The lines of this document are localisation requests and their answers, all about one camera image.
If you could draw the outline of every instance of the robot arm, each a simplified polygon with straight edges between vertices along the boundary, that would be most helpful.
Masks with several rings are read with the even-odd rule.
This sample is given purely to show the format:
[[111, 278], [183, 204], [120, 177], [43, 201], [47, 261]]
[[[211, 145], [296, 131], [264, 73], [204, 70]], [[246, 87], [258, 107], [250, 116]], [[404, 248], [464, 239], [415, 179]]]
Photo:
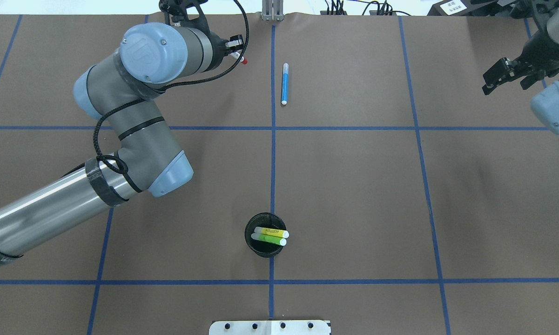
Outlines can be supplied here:
[[[559, 8], [554, 11], [559, 1], [532, 0], [531, 5], [530, 14], [535, 19], [538, 32], [526, 42], [519, 57], [514, 60], [502, 58], [486, 71], [482, 87], [484, 94], [488, 95], [503, 83], [522, 77], [525, 78], [520, 82], [521, 87], [528, 89], [535, 82], [559, 73]], [[559, 135], [559, 80], [532, 99], [531, 109], [550, 131]]]
[[503, 57], [485, 72], [484, 94], [488, 95], [503, 83], [522, 77], [525, 78], [521, 87], [528, 89], [535, 82], [559, 73], [559, 8], [555, 12], [553, 4], [543, 0], [532, 0], [532, 5], [538, 32], [526, 42], [519, 57], [514, 60]]
[[[209, 30], [199, 6], [204, 2], [160, 1], [173, 25], [130, 28], [112, 55], [77, 80], [75, 100], [98, 125], [107, 117], [121, 148], [111, 155], [97, 150], [84, 167], [0, 208], [0, 266], [143, 190], [160, 197], [192, 178], [192, 167], [153, 100], [170, 81], [212, 70], [229, 53], [246, 48], [241, 35], [222, 40]], [[188, 20], [191, 6], [197, 19]]]

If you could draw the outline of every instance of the white label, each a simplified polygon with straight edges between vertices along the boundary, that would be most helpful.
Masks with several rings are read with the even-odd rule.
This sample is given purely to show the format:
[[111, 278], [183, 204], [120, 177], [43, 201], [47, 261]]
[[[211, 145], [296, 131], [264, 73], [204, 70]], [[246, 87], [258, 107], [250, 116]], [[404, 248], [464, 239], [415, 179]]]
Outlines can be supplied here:
[[442, 4], [441, 8], [443, 9], [443, 11], [445, 11], [446, 15], [452, 15], [454, 13], [459, 13], [460, 11], [467, 9], [462, 0], [449, 1], [446, 4]]

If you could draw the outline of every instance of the blue end cap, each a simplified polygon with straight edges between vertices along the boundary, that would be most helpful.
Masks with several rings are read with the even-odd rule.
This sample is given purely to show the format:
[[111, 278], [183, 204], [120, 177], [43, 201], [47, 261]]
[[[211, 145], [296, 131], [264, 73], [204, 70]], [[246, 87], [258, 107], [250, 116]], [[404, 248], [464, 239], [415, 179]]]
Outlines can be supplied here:
[[550, 131], [559, 135], [559, 82], [549, 85], [532, 98], [532, 111]]
[[154, 197], [165, 195], [192, 179], [192, 166], [182, 150], [149, 186], [149, 192]]
[[136, 79], [165, 83], [184, 70], [188, 49], [184, 38], [173, 27], [151, 22], [134, 26], [124, 34], [120, 58]]
[[73, 85], [73, 95], [75, 101], [77, 101], [77, 105], [84, 110], [87, 115], [90, 117], [99, 120], [101, 118], [101, 114], [95, 109], [91, 100], [89, 99], [89, 93], [87, 91], [87, 77], [89, 75], [89, 71], [93, 68], [91, 66], [84, 74], [82, 74], [77, 81], [74, 82]]

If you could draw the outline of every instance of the black cup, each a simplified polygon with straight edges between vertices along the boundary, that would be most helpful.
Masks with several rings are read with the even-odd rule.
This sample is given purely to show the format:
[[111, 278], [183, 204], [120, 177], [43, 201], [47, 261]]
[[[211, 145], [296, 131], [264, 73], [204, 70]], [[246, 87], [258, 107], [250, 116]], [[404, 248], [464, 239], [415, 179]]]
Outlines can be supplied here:
[[248, 247], [254, 251], [255, 254], [261, 257], [273, 257], [282, 250], [282, 246], [277, 244], [253, 240], [250, 235], [254, 233], [256, 227], [272, 228], [272, 229], [285, 229], [285, 223], [279, 216], [271, 213], [260, 213], [248, 221], [246, 228], [244, 229], [244, 238]]

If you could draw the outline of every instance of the blue marker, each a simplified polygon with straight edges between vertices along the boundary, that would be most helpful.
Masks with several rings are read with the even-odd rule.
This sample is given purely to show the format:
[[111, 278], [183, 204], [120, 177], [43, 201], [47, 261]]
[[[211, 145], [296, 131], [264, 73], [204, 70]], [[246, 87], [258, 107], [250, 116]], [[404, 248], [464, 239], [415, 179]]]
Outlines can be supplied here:
[[283, 64], [283, 77], [281, 80], [281, 104], [288, 104], [288, 63]]

